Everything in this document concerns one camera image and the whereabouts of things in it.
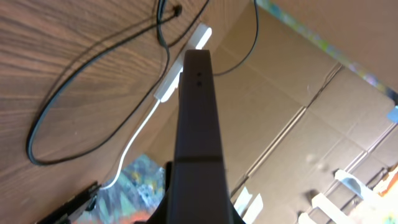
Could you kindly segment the Samsung Galaxy smartphone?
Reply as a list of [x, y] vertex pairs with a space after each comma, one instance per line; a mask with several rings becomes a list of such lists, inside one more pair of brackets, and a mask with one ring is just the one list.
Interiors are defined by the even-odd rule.
[[179, 83], [167, 223], [232, 223], [208, 50], [188, 50]]

